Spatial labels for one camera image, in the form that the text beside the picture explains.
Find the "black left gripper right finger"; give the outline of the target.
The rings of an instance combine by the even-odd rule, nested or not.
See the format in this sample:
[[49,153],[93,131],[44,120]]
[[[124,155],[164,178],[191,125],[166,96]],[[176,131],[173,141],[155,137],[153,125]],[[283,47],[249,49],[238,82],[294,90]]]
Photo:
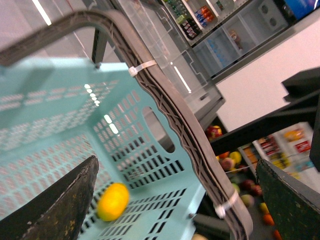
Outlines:
[[283,240],[320,238],[320,194],[265,159],[256,165],[263,199]]

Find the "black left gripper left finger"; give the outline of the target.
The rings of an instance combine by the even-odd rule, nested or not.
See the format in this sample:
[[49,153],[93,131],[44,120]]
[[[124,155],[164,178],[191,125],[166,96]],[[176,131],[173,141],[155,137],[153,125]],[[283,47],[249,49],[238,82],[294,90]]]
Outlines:
[[76,240],[93,199],[99,171],[91,155],[0,222],[2,240]]

